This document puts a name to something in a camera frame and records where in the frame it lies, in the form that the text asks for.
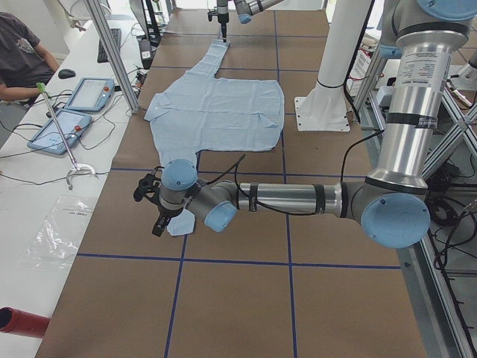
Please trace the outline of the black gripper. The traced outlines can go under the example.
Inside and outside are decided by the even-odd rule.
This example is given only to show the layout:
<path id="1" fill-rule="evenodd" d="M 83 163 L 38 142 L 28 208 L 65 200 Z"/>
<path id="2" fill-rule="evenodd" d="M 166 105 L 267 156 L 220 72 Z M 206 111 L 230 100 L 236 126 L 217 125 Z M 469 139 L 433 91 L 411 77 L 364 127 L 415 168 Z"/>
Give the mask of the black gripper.
<path id="1" fill-rule="evenodd" d="M 222 40 L 226 41 L 226 24 L 228 23 L 228 13 L 219 13 L 218 22 L 221 24 Z"/>
<path id="2" fill-rule="evenodd" d="M 159 218 L 155 222 L 152 234 L 155 236 L 161 236 L 164 230 L 167 228 L 167 220 L 170 220 L 176 216 L 179 216 L 178 209 L 168 209 L 162 205 L 158 206 Z"/>

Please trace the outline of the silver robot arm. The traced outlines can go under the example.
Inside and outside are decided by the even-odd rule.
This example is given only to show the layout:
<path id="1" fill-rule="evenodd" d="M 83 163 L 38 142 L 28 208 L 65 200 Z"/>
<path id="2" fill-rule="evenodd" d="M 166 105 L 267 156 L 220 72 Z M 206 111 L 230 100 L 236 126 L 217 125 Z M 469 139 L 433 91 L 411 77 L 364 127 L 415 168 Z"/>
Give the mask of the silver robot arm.
<path id="1" fill-rule="evenodd" d="M 239 163 L 238 179 L 262 183 L 333 184 L 344 170 L 350 181 L 370 171 L 367 150 L 359 144 L 350 159 L 344 153 L 361 139 L 357 124 L 347 132 L 299 131 L 292 99 L 312 85 L 314 65 L 323 56 L 329 26 L 322 11 L 272 11 L 249 25 L 230 17 L 230 48 L 218 77 L 277 80 L 285 96 L 284 128 L 276 145 L 267 151 L 199 151 L 196 162 L 206 180 L 232 180 L 232 164 Z M 171 221 L 159 237 L 162 243 L 185 242 L 195 257 L 227 260 L 283 260 L 288 244 L 300 255 L 312 249 L 341 245 L 378 245 L 350 220 L 324 216 L 286 216 L 270 210 L 239 210 L 230 225 L 216 233 L 188 213 Z"/>
<path id="2" fill-rule="evenodd" d="M 247 24 L 251 21 L 252 16 L 279 4 L 282 0 L 254 0 L 251 2 L 245 0 L 233 0 L 236 7 L 238 20 L 241 24 Z M 207 13 L 208 21 L 211 22 L 215 16 L 221 26 L 221 36 L 225 43 L 227 41 L 227 24 L 230 20 L 229 1 L 217 0 L 216 6 Z"/>

